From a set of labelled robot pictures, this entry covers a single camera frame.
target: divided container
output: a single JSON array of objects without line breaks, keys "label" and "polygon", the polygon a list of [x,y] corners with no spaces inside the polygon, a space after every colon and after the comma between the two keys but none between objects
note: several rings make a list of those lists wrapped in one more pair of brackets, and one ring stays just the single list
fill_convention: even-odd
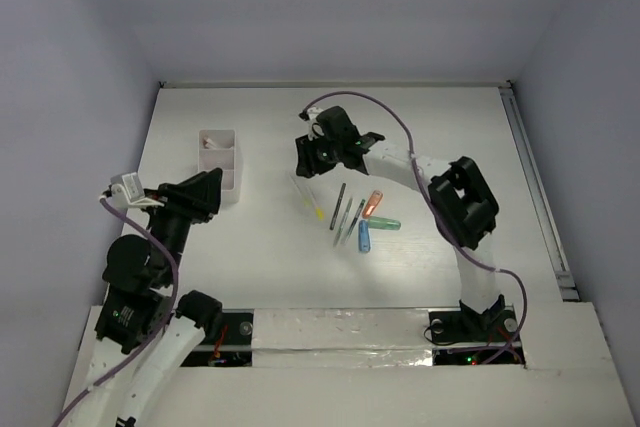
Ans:
[{"label": "divided container", "polygon": [[[205,139],[210,145],[205,147]],[[240,198],[242,156],[235,130],[201,130],[198,134],[198,172],[222,169],[222,205],[234,204]]]}]

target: black mount bracket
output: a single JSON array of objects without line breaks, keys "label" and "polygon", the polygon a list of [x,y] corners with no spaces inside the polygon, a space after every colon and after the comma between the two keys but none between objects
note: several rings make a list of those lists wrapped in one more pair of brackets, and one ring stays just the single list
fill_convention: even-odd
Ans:
[{"label": "black mount bracket", "polygon": [[431,178],[429,197],[458,244],[475,250],[496,228],[498,202],[473,160],[460,157],[450,165]]},{"label": "black mount bracket", "polygon": [[462,342],[504,341],[504,334],[511,336],[514,325],[517,325],[515,312],[505,308],[502,295],[482,314],[478,314],[462,302],[460,310],[429,312],[430,336],[436,346]]},{"label": "black mount bracket", "polygon": [[132,294],[109,289],[96,323],[96,337],[107,337],[128,354],[144,341],[169,308],[169,298],[149,290]]},{"label": "black mount bracket", "polygon": [[206,337],[215,336],[222,324],[222,302],[202,292],[192,290],[178,301],[176,318],[186,317],[202,328]]},{"label": "black mount bracket", "polygon": [[[308,120],[306,113],[300,118]],[[313,129],[318,137],[311,140],[303,135],[296,139],[298,165],[296,175],[311,178],[330,171],[339,163],[347,169],[367,174],[363,156],[373,144],[384,140],[384,136],[369,132],[360,135],[342,107],[331,107],[315,118]]]}]

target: blue marker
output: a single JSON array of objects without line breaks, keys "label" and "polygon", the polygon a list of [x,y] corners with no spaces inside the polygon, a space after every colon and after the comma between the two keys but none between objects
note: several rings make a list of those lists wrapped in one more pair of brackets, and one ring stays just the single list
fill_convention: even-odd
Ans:
[{"label": "blue marker", "polygon": [[371,240],[369,239],[369,223],[361,220],[358,224],[358,249],[363,254],[371,250]]}]

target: pen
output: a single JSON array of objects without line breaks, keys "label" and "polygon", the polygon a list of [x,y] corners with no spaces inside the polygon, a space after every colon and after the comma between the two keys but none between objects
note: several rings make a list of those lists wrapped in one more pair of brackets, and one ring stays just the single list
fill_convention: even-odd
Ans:
[{"label": "pen", "polygon": [[340,236],[342,235],[342,229],[344,229],[344,224],[347,222],[347,216],[349,215],[349,210],[351,209],[351,203],[353,202],[353,197],[349,197],[349,201],[347,202],[347,210],[344,211],[342,215],[342,220],[340,221],[340,227],[338,227],[338,233],[336,234],[336,238],[333,241],[333,246],[338,245],[340,241]]},{"label": "pen", "polygon": [[296,179],[293,177],[293,175],[289,174],[289,178],[291,179],[291,182],[293,183],[294,187],[296,188],[296,190],[300,194],[300,198],[302,199],[302,202],[304,202],[304,205],[307,205],[307,206],[311,205],[310,202],[309,202],[309,199],[307,198],[306,195],[304,195],[304,192],[302,192],[302,189],[300,188],[300,186],[296,182]]},{"label": "pen", "polygon": [[349,226],[349,230],[347,230],[347,234],[344,236],[344,239],[342,239],[342,245],[347,243],[347,240],[349,240],[349,237],[351,237],[351,233],[353,232],[353,229],[355,228],[356,224],[358,223],[358,217],[360,217],[360,213],[362,212],[362,209],[364,208],[364,203],[365,200],[362,199],[362,202],[360,202],[360,205],[358,206],[358,210],[356,210],[356,215],[353,218],[353,221],[351,222],[351,225]]},{"label": "pen", "polygon": [[338,214],[340,213],[340,204],[342,204],[342,196],[344,195],[344,189],[347,188],[346,183],[342,183],[342,187],[340,187],[340,195],[338,195],[338,202],[336,202],[336,209],[333,211],[333,217],[331,217],[331,225],[329,226],[329,230],[333,230],[336,226],[336,220],[338,220]]},{"label": "pen", "polygon": [[308,185],[306,187],[307,187],[307,192],[309,193],[309,198],[311,199],[311,204],[313,205],[313,210],[316,213],[316,217],[318,217],[318,220],[324,220],[324,211],[320,208],[320,205],[316,200],[316,196],[313,195],[313,191],[311,190],[311,187],[309,187]]}]

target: gray wall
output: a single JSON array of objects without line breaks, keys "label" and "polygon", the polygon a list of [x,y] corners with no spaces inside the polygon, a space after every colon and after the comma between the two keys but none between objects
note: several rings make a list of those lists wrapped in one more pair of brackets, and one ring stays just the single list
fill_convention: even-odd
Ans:
[{"label": "gray wall", "polygon": [[117,0],[163,80],[504,80],[563,0]]},{"label": "gray wall", "polygon": [[571,270],[640,420],[640,0],[569,0],[516,83]]},{"label": "gray wall", "polygon": [[42,427],[117,233],[97,196],[137,165],[157,84],[106,0],[0,16],[0,425]]}]

